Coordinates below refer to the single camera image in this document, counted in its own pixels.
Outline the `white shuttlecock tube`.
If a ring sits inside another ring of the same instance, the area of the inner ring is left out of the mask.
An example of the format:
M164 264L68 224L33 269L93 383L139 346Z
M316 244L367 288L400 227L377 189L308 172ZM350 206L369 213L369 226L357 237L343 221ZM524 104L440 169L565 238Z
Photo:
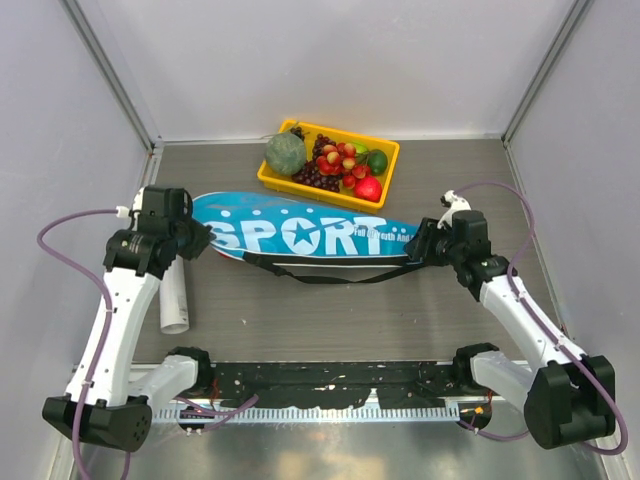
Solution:
M160 331L167 335L190 327L184 261L177 257L165 272L159 288Z

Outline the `blue racket cover bag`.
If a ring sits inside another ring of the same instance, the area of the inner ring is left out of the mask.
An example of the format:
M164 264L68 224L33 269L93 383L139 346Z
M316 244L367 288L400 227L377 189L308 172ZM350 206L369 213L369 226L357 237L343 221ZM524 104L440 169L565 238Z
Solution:
M214 250L278 277L292 278L292 267L389 270L367 284L416 271L403 269L414 225L248 192L213 192L193 203L193 217L212 227Z

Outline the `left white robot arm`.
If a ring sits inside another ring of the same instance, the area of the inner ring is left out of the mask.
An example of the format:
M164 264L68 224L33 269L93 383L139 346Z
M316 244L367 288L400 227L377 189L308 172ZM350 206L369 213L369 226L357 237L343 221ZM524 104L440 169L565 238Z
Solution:
M155 411L179 394L206 396L214 383L209 354L176 347L136 382L129 374L141 327L163 277L177 259L194 260L213 238L193 216L193 200L179 187L146 186L129 220L107 241L102 277L92 275L102 299L81 361L61 396L48 397L43 419L75 445L133 453L145 442Z

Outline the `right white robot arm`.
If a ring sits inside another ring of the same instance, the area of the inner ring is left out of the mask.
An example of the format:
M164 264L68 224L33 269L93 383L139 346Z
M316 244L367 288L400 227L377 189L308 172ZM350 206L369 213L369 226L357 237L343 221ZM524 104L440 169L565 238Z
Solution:
M496 255L482 212L463 210L448 220L425 218L404 248L424 266L450 266L458 283L506 329L527 362L520 366L493 347L459 352L454 386L465 394L485 387L524 416L544 449L586 442L616 430L615 371L567 338L536 304L513 264Z

